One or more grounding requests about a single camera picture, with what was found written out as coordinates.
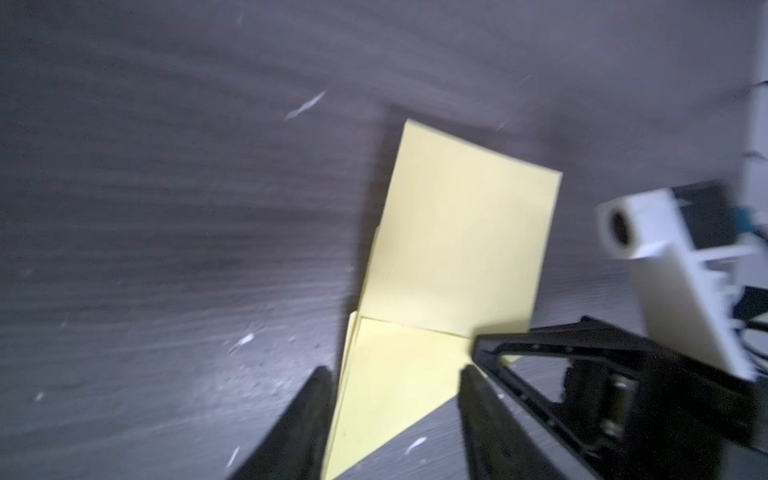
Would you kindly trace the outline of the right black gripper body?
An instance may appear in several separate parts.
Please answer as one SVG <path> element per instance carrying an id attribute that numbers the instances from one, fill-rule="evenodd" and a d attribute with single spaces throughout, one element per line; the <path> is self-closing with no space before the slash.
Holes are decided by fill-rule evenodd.
<path id="1" fill-rule="evenodd" d="M 575 349 L 563 443 L 599 479 L 764 479 L 767 383 L 661 349 Z"/>

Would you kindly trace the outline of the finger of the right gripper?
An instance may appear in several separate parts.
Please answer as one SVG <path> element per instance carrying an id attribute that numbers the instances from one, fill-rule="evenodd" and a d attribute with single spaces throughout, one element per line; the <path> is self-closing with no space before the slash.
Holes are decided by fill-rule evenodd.
<path id="1" fill-rule="evenodd" d="M 505 356 L 564 359 L 554 402 L 502 363 Z M 528 333 L 479 335 L 472 360 L 600 479 L 639 479 L 655 407 L 648 340 L 588 316 Z"/>

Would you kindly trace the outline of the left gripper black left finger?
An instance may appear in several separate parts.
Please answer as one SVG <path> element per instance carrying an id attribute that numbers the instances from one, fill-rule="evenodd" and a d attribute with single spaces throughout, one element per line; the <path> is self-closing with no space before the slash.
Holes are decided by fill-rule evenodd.
<path id="1" fill-rule="evenodd" d="M 314 369 L 253 453 L 232 479 L 320 479 L 333 420 L 333 378 Z"/>

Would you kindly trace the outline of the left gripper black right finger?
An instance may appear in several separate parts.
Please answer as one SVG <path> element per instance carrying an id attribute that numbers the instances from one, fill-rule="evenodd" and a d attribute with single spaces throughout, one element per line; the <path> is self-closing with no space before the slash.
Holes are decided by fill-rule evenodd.
<path id="1" fill-rule="evenodd" d="M 458 406 L 471 479 L 563 477 L 473 365 L 461 371 Z"/>

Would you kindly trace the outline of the yellow square paper sheet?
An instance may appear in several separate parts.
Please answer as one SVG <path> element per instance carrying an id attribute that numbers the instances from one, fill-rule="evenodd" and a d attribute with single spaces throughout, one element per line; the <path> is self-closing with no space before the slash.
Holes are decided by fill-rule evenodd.
<path id="1" fill-rule="evenodd" d="M 455 397 L 474 336 L 529 329 L 561 178 L 405 123 L 347 331 L 325 478 Z"/>

